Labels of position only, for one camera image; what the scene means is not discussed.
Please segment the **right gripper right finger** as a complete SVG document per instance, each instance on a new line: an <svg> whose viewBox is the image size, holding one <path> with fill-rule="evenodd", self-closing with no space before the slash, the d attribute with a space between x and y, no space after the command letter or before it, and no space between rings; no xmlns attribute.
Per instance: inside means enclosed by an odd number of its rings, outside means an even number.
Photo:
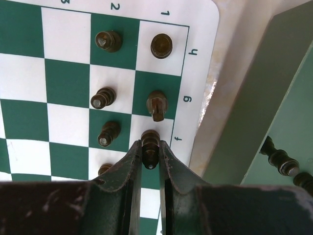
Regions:
<svg viewBox="0 0 313 235"><path fill-rule="evenodd" d="M165 235L310 235L313 199L299 187L212 185L159 144Z"/></svg>

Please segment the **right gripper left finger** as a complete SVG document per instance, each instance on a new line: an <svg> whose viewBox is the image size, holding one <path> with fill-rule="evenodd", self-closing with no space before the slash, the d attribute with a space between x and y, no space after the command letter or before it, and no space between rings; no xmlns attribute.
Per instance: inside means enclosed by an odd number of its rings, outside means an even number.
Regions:
<svg viewBox="0 0 313 235"><path fill-rule="evenodd" d="M89 181L2 182L3 235L139 233L141 141Z"/></svg>

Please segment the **dark pawn f2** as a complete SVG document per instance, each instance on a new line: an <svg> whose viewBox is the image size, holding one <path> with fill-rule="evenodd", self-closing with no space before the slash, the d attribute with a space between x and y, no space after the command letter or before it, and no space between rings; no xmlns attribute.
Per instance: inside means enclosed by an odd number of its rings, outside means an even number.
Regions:
<svg viewBox="0 0 313 235"><path fill-rule="evenodd" d="M106 122L97 137L98 144L102 147L107 147L118 137L121 127L117 121Z"/></svg>

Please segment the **dark bishop f1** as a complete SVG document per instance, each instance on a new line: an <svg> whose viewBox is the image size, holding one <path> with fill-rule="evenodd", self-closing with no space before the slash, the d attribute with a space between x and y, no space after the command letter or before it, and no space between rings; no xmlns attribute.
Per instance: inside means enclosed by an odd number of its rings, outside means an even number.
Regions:
<svg viewBox="0 0 313 235"><path fill-rule="evenodd" d="M144 166L152 170L159 162L160 135L155 130L147 130L141 136L142 162Z"/></svg>

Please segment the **dark knight g1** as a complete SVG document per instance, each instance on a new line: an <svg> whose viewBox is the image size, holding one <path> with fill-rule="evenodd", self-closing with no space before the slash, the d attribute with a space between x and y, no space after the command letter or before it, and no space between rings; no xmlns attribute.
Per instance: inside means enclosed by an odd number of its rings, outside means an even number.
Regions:
<svg viewBox="0 0 313 235"><path fill-rule="evenodd" d="M168 99L162 91L152 91L146 101L146 107L154 122L163 121L168 110Z"/></svg>

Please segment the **dark pawn g2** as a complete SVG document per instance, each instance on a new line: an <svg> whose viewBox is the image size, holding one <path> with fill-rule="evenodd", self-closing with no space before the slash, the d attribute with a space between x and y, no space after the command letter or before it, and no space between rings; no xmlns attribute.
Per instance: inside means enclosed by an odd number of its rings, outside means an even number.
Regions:
<svg viewBox="0 0 313 235"><path fill-rule="evenodd" d="M95 109L103 109L110 106L116 100L116 92L111 87L103 87L91 98L90 103Z"/></svg>

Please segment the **dark rook h1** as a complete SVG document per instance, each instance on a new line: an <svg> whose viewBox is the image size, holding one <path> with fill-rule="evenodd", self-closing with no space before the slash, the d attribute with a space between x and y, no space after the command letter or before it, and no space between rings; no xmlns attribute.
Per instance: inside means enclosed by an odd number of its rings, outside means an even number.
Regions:
<svg viewBox="0 0 313 235"><path fill-rule="evenodd" d="M172 52L172 39L167 34L158 34L152 39L150 48L151 53L155 58L164 59Z"/></svg>

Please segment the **dark pawn h2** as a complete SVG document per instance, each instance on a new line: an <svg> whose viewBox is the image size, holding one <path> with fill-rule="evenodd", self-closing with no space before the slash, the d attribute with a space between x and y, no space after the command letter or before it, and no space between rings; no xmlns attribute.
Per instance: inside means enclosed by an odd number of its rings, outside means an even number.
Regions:
<svg viewBox="0 0 313 235"><path fill-rule="evenodd" d="M101 31L95 36L95 43L98 48L113 53L122 47L122 37L115 31Z"/></svg>

